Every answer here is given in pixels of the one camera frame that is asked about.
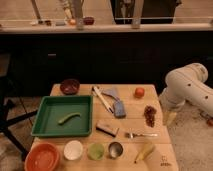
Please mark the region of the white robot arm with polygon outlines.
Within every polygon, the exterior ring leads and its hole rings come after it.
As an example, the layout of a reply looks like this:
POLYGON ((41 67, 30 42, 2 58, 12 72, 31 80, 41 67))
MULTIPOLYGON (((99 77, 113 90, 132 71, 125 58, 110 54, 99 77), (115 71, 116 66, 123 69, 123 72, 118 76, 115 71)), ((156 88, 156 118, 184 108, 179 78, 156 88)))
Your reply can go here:
POLYGON ((163 124, 170 125, 186 101, 197 106, 213 118, 213 88, 205 85, 208 70, 200 63, 192 63, 174 69, 165 77, 166 87, 159 95, 163 112, 163 124))

